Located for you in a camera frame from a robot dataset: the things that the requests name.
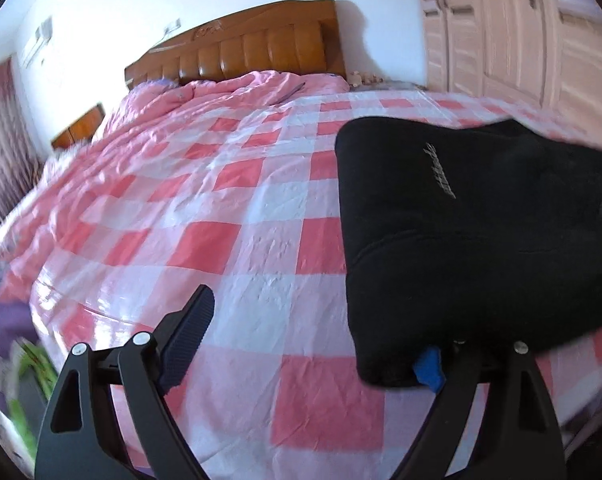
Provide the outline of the pink wooden wardrobe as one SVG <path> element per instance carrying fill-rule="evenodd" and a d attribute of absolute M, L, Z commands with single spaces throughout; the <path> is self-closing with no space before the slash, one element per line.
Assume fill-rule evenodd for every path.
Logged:
<path fill-rule="evenodd" d="M 427 89 L 555 112 L 602 147 L 596 0 L 420 0 Z"/>

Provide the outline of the floral pillow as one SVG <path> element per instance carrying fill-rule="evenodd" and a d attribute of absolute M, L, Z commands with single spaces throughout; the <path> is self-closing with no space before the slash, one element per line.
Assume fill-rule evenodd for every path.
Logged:
<path fill-rule="evenodd" d="M 426 90 L 426 87 L 414 82 L 391 80 L 376 74 L 352 72 L 347 77 L 352 91 L 377 90 Z"/>

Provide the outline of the brown wooden nightstand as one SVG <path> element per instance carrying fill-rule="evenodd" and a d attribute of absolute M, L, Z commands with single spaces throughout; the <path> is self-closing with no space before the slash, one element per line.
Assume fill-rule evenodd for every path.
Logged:
<path fill-rule="evenodd" d="M 68 128 L 51 141 L 54 150 L 66 150 L 70 146 L 92 139 L 104 118 L 104 109 L 101 103 L 96 104 L 84 115 L 72 122 Z"/>

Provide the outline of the white air conditioner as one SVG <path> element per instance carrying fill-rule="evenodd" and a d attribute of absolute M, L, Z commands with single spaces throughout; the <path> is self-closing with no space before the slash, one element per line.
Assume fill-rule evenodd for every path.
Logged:
<path fill-rule="evenodd" d="M 51 42 L 53 33 L 54 22 L 52 16 L 48 16 L 31 33 L 20 52 L 20 65 L 23 68 L 30 68 L 35 62 L 44 62 L 44 54 Z"/>

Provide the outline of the green cloth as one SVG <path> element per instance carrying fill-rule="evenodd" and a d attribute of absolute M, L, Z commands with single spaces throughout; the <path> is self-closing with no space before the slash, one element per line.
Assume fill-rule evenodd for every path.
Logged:
<path fill-rule="evenodd" d="M 45 349 L 24 338 L 14 340 L 7 356 L 0 358 L 6 415 L 31 460 L 36 457 L 40 427 L 57 378 Z"/>

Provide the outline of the brown padded wooden headboard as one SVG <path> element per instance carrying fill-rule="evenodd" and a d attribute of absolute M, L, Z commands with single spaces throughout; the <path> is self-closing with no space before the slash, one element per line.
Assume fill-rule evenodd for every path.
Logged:
<path fill-rule="evenodd" d="M 222 81 L 254 70 L 347 76 L 335 0 L 284 0 L 216 18 L 167 39 L 124 70 L 149 80 Z"/>

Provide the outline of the pink crumpled quilt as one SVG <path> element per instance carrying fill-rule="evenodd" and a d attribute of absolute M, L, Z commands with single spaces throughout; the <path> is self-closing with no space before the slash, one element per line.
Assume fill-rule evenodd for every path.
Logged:
<path fill-rule="evenodd" d="M 178 110 L 185 110 L 188 116 L 194 117 L 206 108 L 212 110 L 231 103 L 261 107 L 278 105 L 303 96 L 327 96 L 349 90 L 347 81 L 335 74 L 297 75 L 277 70 L 254 70 L 220 82 L 198 80 L 183 86 L 165 78 L 140 84 L 130 90 L 118 109 L 106 117 L 92 140 L 48 157 L 42 177 L 2 222 L 0 282 L 8 268 L 10 252 L 18 244 L 14 225 L 22 219 L 31 218 L 28 208 L 44 194 L 46 188 L 60 179 L 77 156 L 92 148 L 103 148 L 115 143 L 126 146 L 133 140 L 133 136 L 158 127 L 160 122 L 165 122 Z"/>

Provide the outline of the dark red curtain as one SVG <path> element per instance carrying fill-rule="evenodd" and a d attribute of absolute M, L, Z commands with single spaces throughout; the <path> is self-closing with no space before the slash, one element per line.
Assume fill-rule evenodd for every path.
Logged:
<path fill-rule="evenodd" d="M 43 171 L 16 95 L 11 61 L 0 63 L 0 224 L 38 183 Z"/>

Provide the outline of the black pants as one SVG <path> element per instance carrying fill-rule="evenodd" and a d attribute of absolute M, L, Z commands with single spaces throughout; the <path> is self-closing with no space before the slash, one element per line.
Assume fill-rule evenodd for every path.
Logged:
<path fill-rule="evenodd" d="M 335 144 L 359 377 L 416 384 L 429 349 L 536 353 L 602 326 L 602 151 L 506 119 L 347 122 Z"/>

